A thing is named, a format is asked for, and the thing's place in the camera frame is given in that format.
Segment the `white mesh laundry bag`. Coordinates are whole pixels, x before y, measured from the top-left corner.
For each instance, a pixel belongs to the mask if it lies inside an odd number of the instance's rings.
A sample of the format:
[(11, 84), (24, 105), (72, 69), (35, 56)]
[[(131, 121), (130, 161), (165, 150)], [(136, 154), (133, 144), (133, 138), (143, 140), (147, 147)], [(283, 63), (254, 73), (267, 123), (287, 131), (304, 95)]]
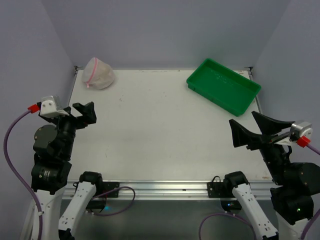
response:
[(116, 79), (110, 65), (93, 57), (85, 66), (81, 80), (87, 88), (102, 90), (109, 87)]

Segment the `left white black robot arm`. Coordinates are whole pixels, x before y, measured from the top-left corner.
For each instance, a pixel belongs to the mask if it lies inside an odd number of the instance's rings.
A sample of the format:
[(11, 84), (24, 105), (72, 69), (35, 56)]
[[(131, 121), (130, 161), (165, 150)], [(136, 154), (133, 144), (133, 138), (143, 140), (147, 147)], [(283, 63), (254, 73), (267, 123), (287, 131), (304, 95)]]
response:
[(80, 115), (74, 116), (71, 108), (60, 108), (50, 98), (38, 102), (35, 109), (48, 122), (34, 134), (34, 166), (31, 170), (31, 189), (37, 197), (39, 219), (34, 220), (42, 240), (73, 240), (88, 203), (103, 190), (103, 178), (98, 172), (85, 171), (63, 214), (60, 214), (63, 194), (72, 168), (71, 155), (76, 131), (97, 122), (94, 102), (72, 105)]

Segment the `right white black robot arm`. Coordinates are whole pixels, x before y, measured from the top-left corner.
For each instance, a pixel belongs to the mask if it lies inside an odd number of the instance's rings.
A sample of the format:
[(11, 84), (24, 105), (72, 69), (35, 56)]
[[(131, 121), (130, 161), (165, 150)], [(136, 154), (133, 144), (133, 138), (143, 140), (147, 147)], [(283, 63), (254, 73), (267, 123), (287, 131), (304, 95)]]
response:
[(240, 203), (257, 240), (303, 240), (320, 216), (313, 195), (320, 192), (320, 167), (311, 162), (291, 162), (292, 146), (310, 147), (312, 125), (306, 121), (281, 121), (252, 112), (261, 133), (253, 133), (229, 120), (235, 148), (258, 150), (277, 187), (270, 189), (278, 227), (269, 221), (241, 171), (225, 175), (223, 184)]

